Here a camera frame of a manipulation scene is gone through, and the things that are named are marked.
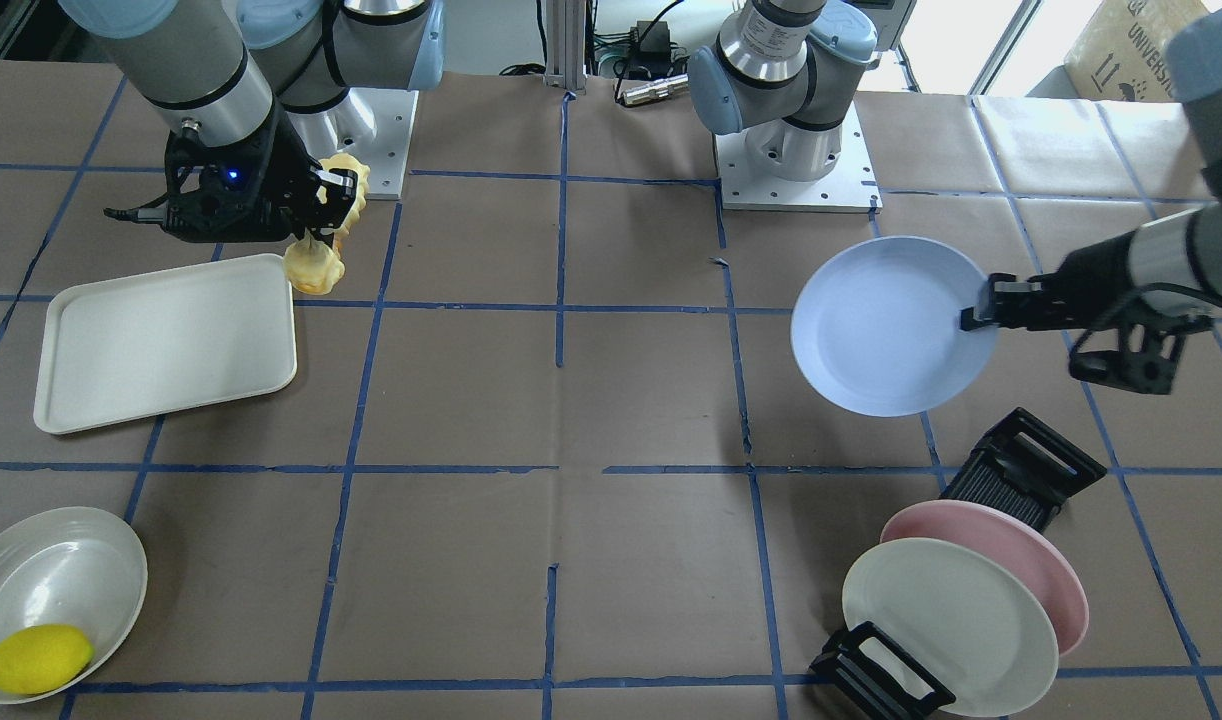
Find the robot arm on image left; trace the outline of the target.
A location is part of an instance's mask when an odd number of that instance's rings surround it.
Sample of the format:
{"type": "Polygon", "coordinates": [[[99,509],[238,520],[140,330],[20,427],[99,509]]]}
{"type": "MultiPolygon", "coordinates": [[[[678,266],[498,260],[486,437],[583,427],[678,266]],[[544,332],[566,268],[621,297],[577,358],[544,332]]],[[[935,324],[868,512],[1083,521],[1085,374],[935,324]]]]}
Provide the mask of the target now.
{"type": "Polygon", "coordinates": [[[167,123],[166,191],[117,222],[189,243],[288,237],[334,246],[365,191],[331,170],[295,119],[354,88],[431,90],[445,67],[441,1],[64,1],[167,123]]]}

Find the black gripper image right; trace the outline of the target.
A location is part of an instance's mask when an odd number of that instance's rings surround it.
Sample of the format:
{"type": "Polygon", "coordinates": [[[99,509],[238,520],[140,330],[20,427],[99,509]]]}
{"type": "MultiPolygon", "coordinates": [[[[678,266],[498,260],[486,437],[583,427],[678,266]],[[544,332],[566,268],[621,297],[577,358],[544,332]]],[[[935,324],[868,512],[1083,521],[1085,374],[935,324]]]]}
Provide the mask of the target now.
{"type": "Polygon", "coordinates": [[[1081,329],[1069,351],[1077,381],[1138,395],[1169,395],[1191,334],[1209,331],[1210,307],[1193,288],[1191,270],[1132,273],[1132,252],[1145,259],[1184,251],[1184,229],[1160,224],[1088,246],[1067,255],[1044,281],[989,275],[971,306],[960,310],[960,331],[982,328],[1059,331],[1081,329]]]}

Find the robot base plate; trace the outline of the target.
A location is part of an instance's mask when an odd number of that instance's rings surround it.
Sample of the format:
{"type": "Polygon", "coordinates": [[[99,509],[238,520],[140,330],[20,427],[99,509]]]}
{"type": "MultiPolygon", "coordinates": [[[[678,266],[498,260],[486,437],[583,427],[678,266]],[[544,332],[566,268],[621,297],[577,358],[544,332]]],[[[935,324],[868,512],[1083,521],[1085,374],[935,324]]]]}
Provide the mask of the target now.
{"type": "Polygon", "coordinates": [[[712,154],[727,210],[864,214],[884,208],[855,105],[840,126],[821,132],[776,120],[719,134],[712,154]]]}
{"type": "Polygon", "coordinates": [[[368,200],[400,200],[419,97],[415,90],[351,88],[332,108],[290,110],[288,117],[313,156],[343,152],[369,167],[368,200]]]}

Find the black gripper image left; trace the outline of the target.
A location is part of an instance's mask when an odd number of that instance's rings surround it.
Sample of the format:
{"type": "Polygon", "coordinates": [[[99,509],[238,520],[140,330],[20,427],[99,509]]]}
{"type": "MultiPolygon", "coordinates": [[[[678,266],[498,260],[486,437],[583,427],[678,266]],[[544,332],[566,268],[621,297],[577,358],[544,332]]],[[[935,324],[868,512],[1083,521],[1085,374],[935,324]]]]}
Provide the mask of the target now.
{"type": "Polygon", "coordinates": [[[163,196],[139,208],[108,208],[105,218],[156,225],[189,243],[255,243],[320,238],[358,214],[359,174],[312,158],[279,101],[253,133],[229,145],[207,145],[203,128],[187,117],[169,133],[163,196]]]}

